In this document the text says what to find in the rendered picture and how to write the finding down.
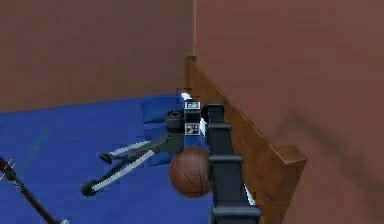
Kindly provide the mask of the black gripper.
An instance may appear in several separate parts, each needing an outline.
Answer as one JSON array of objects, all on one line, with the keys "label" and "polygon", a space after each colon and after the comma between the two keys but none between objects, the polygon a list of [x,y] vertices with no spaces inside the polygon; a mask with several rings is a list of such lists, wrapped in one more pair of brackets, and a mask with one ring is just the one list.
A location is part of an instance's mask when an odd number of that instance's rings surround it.
[{"label": "black gripper", "polygon": [[81,193],[85,197],[94,196],[99,190],[128,174],[151,156],[161,142],[169,143],[168,151],[180,153],[184,148],[184,114],[182,110],[171,110],[165,116],[167,134],[155,141],[143,141],[99,155],[99,158],[111,164],[113,160],[121,160],[99,180],[90,180],[82,184]]}]

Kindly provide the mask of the brown basketball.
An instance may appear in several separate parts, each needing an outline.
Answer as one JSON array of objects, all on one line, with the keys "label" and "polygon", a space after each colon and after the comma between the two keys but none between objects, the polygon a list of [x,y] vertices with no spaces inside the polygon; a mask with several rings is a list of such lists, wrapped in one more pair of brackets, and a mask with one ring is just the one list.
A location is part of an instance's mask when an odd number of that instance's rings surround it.
[{"label": "brown basketball", "polygon": [[207,180],[209,153],[200,146],[185,147],[169,164],[169,179],[173,188],[187,198],[199,198],[211,191]]}]

